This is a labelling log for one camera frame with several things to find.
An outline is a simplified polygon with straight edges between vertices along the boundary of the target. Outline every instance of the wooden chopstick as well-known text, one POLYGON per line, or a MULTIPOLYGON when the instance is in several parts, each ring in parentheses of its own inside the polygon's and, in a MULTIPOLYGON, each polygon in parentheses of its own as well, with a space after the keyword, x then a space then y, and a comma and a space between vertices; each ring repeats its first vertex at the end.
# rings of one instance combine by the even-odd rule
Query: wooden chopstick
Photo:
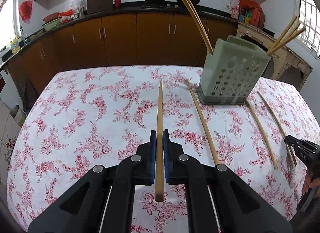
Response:
MULTIPOLYGON (((271 113, 273 119, 276 121, 276 123, 277 123, 277 125, 278 125, 278 127, 279 127, 279 129, 280 129, 280 131, 281 131, 281 133, 282 133, 282 136, 285 138, 285 132, 284 132, 284 130, 283 130, 283 128, 282 128, 282 126, 281 126, 278 118, 276 117, 275 113, 272 111, 271 107, 269 106, 269 104, 268 104, 267 101, 263 98, 263 96, 260 94, 259 91, 258 91, 258 95, 261 97, 262 101, 264 102, 264 104, 265 104, 266 107, 268 108, 268 110, 269 110, 269 112, 271 113)), ((287 144, 285 144, 285 146, 286 146, 286 148, 287 148, 287 151, 288 151, 288 152, 290 153, 290 155, 292 156, 293 163, 294 163, 294 165, 296 166, 296 165, 297 165, 297 160, 296 160, 296 158, 295 158, 295 156, 294 156, 294 153, 293 153, 293 151, 292 151, 291 146, 290 146, 290 145, 287 145, 287 144)))
POLYGON ((291 40, 295 39, 296 37, 298 37, 302 32, 304 32, 306 30, 306 26, 304 26, 301 30, 297 31, 296 33, 294 33, 293 35, 291 35, 290 37, 285 38, 283 41, 281 41, 276 47, 272 48, 271 50, 268 50, 267 55, 270 56, 272 54, 274 54, 279 48, 281 48, 282 46, 286 45, 288 42, 290 42, 291 40))
POLYGON ((276 40, 276 42, 269 48, 272 49, 274 48, 276 45, 279 44, 279 42, 283 39, 283 37, 287 34, 288 30, 291 28, 291 26, 294 24, 294 22, 296 21, 297 16, 293 16, 292 20, 289 22, 288 26, 284 29, 284 31, 281 33, 281 35, 279 36, 279 38, 276 40))
POLYGON ((182 0, 182 1, 183 1, 184 5, 187 7, 191 17, 195 21, 196 26, 197 26, 197 28, 198 28, 198 30, 199 30, 202 38, 203 38, 203 41, 204 41, 204 43, 205 43, 205 45, 207 47, 207 50, 212 55, 213 54, 212 46, 210 44, 209 38, 207 36, 207 33, 204 30, 202 22, 198 20, 199 16, 197 15, 196 10, 194 10, 194 8, 191 7, 191 5, 189 4, 188 0, 182 0))
POLYGON ((262 127, 262 125, 261 125, 261 123, 260 123, 257 115, 255 114, 255 112, 253 111, 251 105, 249 104, 249 102, 248 102, 247 100, 245 100, 245 104, 246 104, 247 107, 249 108, 250 113, 252 114, 254 120, 256 121, 256 123, 257 123, 257 125, 258 125, 258 127, 259 127, 259 129, 260 129, 260 132, 262 133, 262 136, 263 136, 263 138, 264 138, 264 140, 265 140, 265 142, 266 142, 266 145, 267 145, 267 147, 268 147, 268 151, 269 151, 270 156, 271 156, 271 160, 272 160, 272 163, 273 163, 273 167, 274 167, 274 169, 276 170, 276 169, 278 169, 278 165, 277 165, 277 162, 276 162, 276 158, 275 158, 275 156, 274 156, 274 154, 273 154, 271 145, 270 145, 270 143, 269 143, 269 140, 268 140, 268 138, 267 138, 267 135, 266 135, 266 133, 264 132, 264 129, 263 129, 263 127, 262 127))
POLYGON ((219 158, 218 158, 218 155, 217 155, 217 151, 214 147, 214 144, 213 144, 213 141, 212 141, 212 137, 211 137, 211 134, 210 134, 210 131, 209 131, 209 128, 207 126, 207 122, 205 121, 204 119, 204 116, 203 116, 203 113, 202 113, 202 110, 200 108, 200 105, 198 103, 198 100, 195 96, 195 93, 193 92, 191 86, 190 86, 190 83, 189 81, 187 80, 187 86, 190 90, 190 94, 192 96, 192 99, 193 99, 193 102, 196 106, 196 109, 197 109, 197 112, 198 112, 198 115, 200 117, 200 120, 201 120, 201 123, 202 123, 202 126, 203 126, 203 129, 204 129, 204 133, 207 137, 207 140, 208 140, 208 143, 209 143, 209 147, 210 147, 210 151, 211 151, 211 154, 212 154, 212 157, 213 157, 213 161, 214 161, 214 164, 217 165, 220 163, 219 161, 219 158))
POLYGON ((157 116, 157 147, 156 147, 156 184, 155 184, 155 201, 164 201, 164 161, 163 161, 163 146, 162 146, 162 119, 163 119, 163 94, 162 94, 162 79, 159 85, 158 97, 158 116, 157 116))

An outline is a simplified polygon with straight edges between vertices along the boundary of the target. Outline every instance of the hole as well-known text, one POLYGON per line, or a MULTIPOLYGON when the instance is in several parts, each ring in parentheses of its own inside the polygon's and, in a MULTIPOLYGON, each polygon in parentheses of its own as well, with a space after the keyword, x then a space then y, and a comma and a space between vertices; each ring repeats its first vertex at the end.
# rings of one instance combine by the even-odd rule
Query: hole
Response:
POLYGON ((235 63, 233 61, 229 61, 227 66, 228 68, 232 69, 235 66, 235 63))

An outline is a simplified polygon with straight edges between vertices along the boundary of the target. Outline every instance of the plastic bag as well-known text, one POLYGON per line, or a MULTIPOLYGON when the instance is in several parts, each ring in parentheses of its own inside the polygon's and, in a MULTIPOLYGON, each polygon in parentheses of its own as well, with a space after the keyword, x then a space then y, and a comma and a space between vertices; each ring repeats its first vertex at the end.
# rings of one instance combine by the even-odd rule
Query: plastic bag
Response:
POLYGON ((25 23, 29 23, 31 19, 32 14, 32 1, 26 0, 22 2, 19 6, 19 15, 21 16, 21 19, 25 23))
POLYGON ((65 11, 65 12, 60 12, 59 16, 60 17, 63 17, 63 16, 71 16, 73 14, 73 11, 72 9, 68 10, 68 11, 65 11))
POLYGON ((257 8, 260 12, 263 11, 260 5, 253 0, 239 0, 239 7, 245 8, 245 9, 257 8))

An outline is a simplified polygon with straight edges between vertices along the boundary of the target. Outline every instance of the countertop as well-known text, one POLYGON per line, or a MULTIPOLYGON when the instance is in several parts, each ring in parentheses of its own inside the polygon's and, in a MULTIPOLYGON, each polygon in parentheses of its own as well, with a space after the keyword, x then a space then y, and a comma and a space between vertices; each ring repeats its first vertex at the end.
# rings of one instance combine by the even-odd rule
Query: countertop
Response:
MULTIPOLYGON (((104 16, 117 15, 117 14, 123 14, 123 13, 163 12, 163 13, 176 13, 176 14, 190 15, 190 13, 188 12, 188 10, 186 8, 182 7, 181 5, 176 7, 176 5, 178 5, 177 2, 170 2, 170 1, 165 2, 164 5, 160 5, 160 6, 153 6, 153 5, 150 6, 144 1, 126 2, 126 3, 122 3, 121 8, 119 8, 119 9, 113 8, 112 10, 106 10, 106 11, 101 11, 101 12, 97 12, 97 13, 84 15, 84 16, 79 17, 77 19, 68 21, 64 24, 60 24, 57 28, 54 28, 48 32, 45 32, 41 36, 37 37, 35 40, 27 43, 16 54, 11 55, 4 63, 2 63, 0 65, 0 71, 2 71, 4 69, 4 67, 8 64, 8 61, 15 58, 15 56, 17 56, 19 53, 22 53, 25 49, 29 48, 30 46, 32 46, 33 44, 35 44, 36 42, 41 40, 44 36, 52 34, 55 31, 60 30, 62 28, 65 28, 67 26, 74 25, 79 22, 90 20, 90 19, 100 18, 100 17, 104 17, 104 16)), ((226 21, 226 22, 230 22, 233 24, 238 24, 237 20, 231 18, 230 13, 226 13, 226 12, 223 12, 220 10, 216 10, 213 8, 200 6, 200 5, 196 5, 195 9, 198 12, 198 15, 200 17, 214 18, 217 20, 226 21)))

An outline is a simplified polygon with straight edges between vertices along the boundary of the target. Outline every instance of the table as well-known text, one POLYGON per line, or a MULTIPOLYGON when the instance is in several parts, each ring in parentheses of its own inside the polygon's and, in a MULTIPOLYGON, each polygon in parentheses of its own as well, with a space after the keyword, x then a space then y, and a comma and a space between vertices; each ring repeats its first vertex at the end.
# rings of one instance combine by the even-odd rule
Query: table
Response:
MULTIPOLYGON (((8 208, 27 230, 32 219, 96 164, 118 164, 148 142, 156 130, 163 80, 163 128, 184 152, 214 165, 204 130, 185 85, 196 88, 201 68, 133 66, 58 73, 42 92, 12 153, 8 208)), ((319 143, 320 128, 297 90, 260 78, 248 100, 264 127, 279 166, 273 169, 264 139, 246 106, 208 106, 202 111, 222 163, 290 219, 301 196, 306 168, 290 168, 283 137, 257 94, 260 91, 287 134, 319 143)), ((183 185, 165 188, 154 201, 153 186, 137 186, 132 232, 188 232, 183 185)))

